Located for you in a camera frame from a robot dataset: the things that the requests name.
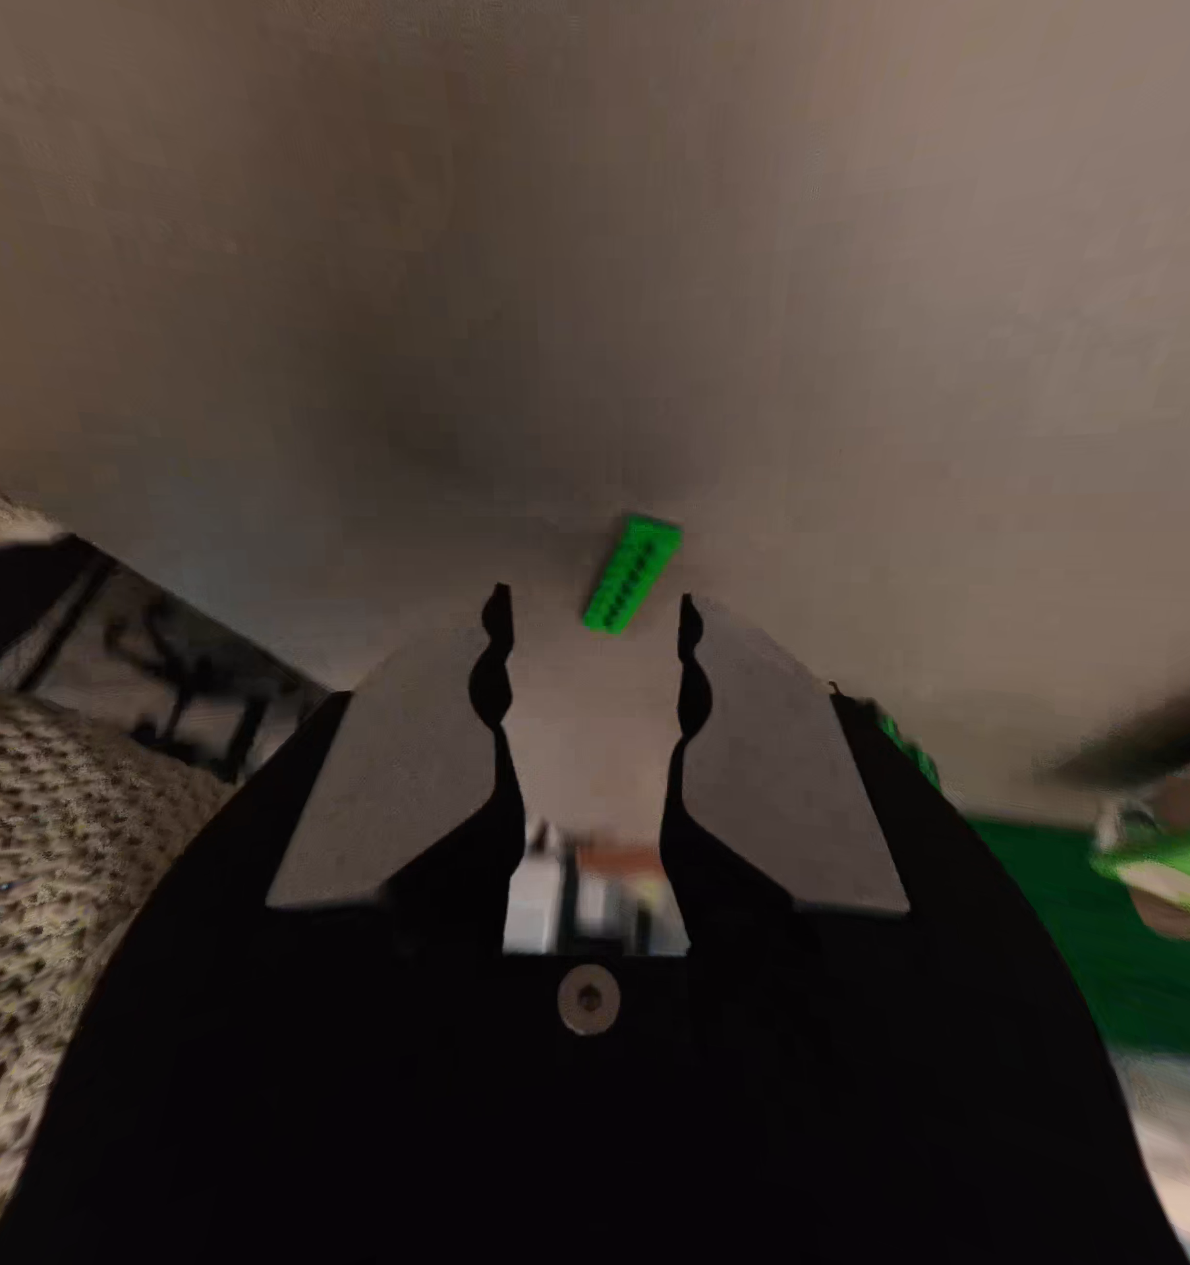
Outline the person's cream knit sweater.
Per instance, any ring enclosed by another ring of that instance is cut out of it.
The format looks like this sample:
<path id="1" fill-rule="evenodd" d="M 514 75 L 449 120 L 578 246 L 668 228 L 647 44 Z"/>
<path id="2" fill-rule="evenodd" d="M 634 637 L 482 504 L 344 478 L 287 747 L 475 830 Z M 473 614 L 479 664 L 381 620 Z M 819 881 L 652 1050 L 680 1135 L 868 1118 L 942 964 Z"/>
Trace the person's cream knit sweater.
<path id="1" fill-rule="evenodd" d="M 0 657 L 69 535 L 0 490 Z M 0 1218 L 97 976 L 224 782 L 0 683 Z"/>

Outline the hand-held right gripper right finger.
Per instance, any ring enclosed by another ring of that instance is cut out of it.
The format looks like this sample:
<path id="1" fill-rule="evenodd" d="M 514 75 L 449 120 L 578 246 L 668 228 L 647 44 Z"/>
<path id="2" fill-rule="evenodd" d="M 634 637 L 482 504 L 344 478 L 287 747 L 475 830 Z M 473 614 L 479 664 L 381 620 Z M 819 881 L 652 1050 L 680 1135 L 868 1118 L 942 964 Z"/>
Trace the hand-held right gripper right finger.
<path id="1" fill-rule="evenodd" d="M 698 911 L 719 852 L 797 909 L 901 919 L 910 898 L 826 685 L 761 628 L 684 594 L 678 741 L 660 852 L 680 908 Z"/>

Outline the grey black patterned cloth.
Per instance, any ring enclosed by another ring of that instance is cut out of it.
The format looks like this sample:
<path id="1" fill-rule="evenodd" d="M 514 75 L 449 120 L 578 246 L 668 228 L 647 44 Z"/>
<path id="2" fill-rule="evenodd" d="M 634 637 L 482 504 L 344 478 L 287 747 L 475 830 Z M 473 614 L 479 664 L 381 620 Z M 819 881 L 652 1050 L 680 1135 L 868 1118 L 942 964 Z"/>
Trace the grey black patterned cloth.
<path id="1" fill-rule="evenodd" d="M 229 785 L 330 693 L 75 535 L 0 545 L 0 689 Z"/>

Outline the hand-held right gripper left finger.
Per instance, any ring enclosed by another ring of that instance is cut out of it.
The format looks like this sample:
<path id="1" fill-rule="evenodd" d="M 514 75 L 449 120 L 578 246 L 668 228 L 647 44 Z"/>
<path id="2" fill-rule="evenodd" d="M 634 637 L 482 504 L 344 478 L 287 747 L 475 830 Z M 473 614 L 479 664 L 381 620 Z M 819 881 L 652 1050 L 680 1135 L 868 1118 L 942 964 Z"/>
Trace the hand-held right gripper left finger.
<path id="1" fill-rule="evenodd" d="M 511 589 L 399 641 L 345 706 L 270 880 L 279 911 L 365 908 L 450 846 L 456 880 L 503 908 L 525 814 L 504 720 Z"/>

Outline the green lego plate with holes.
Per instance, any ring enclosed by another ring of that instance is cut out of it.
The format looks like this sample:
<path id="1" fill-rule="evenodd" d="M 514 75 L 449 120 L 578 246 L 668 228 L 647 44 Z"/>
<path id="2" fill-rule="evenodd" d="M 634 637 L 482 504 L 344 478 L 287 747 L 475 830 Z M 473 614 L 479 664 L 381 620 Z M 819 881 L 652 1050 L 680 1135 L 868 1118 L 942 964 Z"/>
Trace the green lego plate with holes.
<path id="1" fill-rule="evenodd" d="M 593 585 L 582 614 L 583 627 L 607 635 L 624 632 L 682 539 L 684 531 L 676 523 L 644 514 L 627 515 Z"/>

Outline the green lego creeper model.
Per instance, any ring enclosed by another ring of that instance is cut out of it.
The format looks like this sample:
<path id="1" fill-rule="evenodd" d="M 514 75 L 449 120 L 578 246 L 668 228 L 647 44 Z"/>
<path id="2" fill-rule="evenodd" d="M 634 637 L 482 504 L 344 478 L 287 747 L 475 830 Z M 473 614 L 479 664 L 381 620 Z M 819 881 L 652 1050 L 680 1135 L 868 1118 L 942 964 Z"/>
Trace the green lego creeper model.
<path id="1" fill-rule="evenodd" d="M 935 792 L 942 793 L 941 774 L 933 757 L 912 736 L 900 730 L 888 711 L 877 707 L 875 716 L 879 730 L 887 735 L 888 740 L 917 767 L 921 776 L 934 786 Z"/>

